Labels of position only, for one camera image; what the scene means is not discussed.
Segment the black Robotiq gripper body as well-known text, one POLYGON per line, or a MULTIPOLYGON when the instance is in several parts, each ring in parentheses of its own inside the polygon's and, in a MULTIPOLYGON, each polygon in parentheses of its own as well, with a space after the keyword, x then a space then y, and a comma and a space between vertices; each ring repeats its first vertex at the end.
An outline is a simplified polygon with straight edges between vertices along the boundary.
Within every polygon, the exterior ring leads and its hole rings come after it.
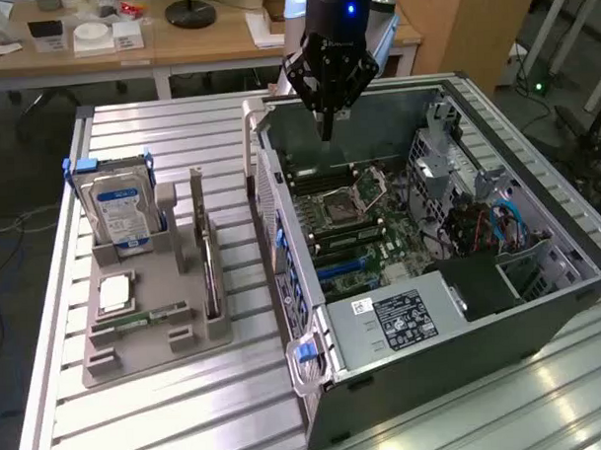
POLYGON ((322 53, 326 57, 323 74, 329 90, 330 71, 336 59, 350 49, 366 47, 366 30, 371 0, 307 0, 305 36, 324 38, 322 53))

